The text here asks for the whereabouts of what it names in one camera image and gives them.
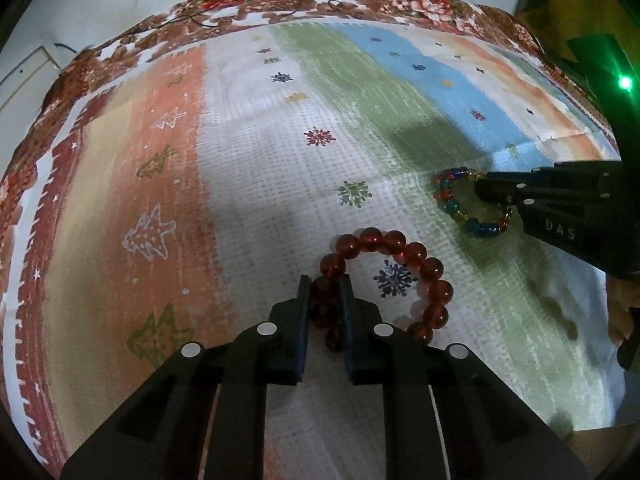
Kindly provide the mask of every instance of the bracelet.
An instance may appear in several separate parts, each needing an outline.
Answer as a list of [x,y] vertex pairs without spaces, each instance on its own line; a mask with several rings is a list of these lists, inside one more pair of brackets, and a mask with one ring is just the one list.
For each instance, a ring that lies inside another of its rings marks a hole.
[[418,286],[423,292],[422,320],[412,323],[406,331],[422,345],[433,340],[433,331],[444,327],[449,320],[445,305],[453,298],[453,286],[441,280],[444,266],[437,258],[427,258],[427,249],[420,242],[406,242],[400,231],[386,234],[375,227],[367,227],[360,236],[345,234],[335,243],[335,253],[320,260],[321,276],[311,286],[309,320],[320,329],[328,328],[326,346],[335,352],[342,350],[342,329],[337,307],[338,280],[347,270],[347,260],[361,253],[380,252],[393,256],[404,268],[413,268],[420,275]]
[[454,198],[453,191],[451,190],[455,181],[461,178],[475,182],[479,178],[482,178],[482,173],[462,166],[460,168],[445,170],[434,177],[433,181],[437,186],[437,190],[433,197],[438,200],[440,208],[456,222],[463,223],[466,231],[472,236],[492,238],[505,232],[513,213],[511,207],[498,205],[500,218],[496,222],[480,222],[475,216],[470,217],[461,210],[460,202]]

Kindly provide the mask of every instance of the fabric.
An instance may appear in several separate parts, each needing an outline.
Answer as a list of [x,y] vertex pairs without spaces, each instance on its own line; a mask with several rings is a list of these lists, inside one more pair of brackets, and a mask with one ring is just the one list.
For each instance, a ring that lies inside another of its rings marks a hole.
[[[468,238],[431,195],[451,166],[617,157],[536,49],[455,0],[191,0],[83,52],[0,187],[6,402],[47,469],[181,344],[232,341],[369,225],[444,262],[434,345],[468,345],[559,433],[609,425],[623,383],[604,276],[517,216]],[[419,315],[388,256],[348,270],[386,321]],[[382,391],[350,386],[322,338],[301,384],[269,389],[265,477],[383,478]]]

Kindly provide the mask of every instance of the green led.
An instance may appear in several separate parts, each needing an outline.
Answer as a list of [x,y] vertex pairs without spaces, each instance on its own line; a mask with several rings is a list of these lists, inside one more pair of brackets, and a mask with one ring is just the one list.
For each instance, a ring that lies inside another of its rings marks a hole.
[[620,85],[620,88],[626,90],[627,92],[631,92],[634,82],[630,77],[627,77],[625,75],[620,78],[620,81],[618,82],[618,84]]

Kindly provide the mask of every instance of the snowflake print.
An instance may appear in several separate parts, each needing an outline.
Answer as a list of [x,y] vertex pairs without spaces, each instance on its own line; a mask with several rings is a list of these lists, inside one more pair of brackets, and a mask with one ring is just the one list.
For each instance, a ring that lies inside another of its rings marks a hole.
[[418,278],[412,275],[406,266],[390,264],[389,260],[385,260],[385,268],[380,270],[380,274],[374,276],[373,279],[378,282],[381,298],[398,294],[406,296],[406,290],[411,287],[413,282],[418,281]]
[[362,203],[373,195],[369,192],[369,186],[365,180],[351,183],[345,180],[343,185],[338,188],[338,196],[340,197],[340,205],[349,204],[350,206],[362,207]]
[[318,130],[314,128],[313,130],[309,130],[306,134],[306,145],[307,146],[326,146],[332,140],[336,140],[332,137],[330,130]]
[[289,74],[283,74],[282,72],[278,72],[276,75],[271,76],[271,81],[274,83],[279,81],[281,83],[286,83],[287,81],[293,81],[293,78]]

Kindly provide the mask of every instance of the black cable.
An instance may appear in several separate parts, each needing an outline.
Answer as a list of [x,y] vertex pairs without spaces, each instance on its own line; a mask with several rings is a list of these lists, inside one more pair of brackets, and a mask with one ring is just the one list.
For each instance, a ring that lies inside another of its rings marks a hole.
[[72,49],[70,46],[65,45],[64,43],[54,43],[53,45],[54,45],[54,46],[61,46],[62,48],[66,48],[67,50],[70,50],[70,51],[71,51],[71,52],[73,52],[74,54],[77,54],[77,53],[78,53],[78,51],[77,51],[77,50]]

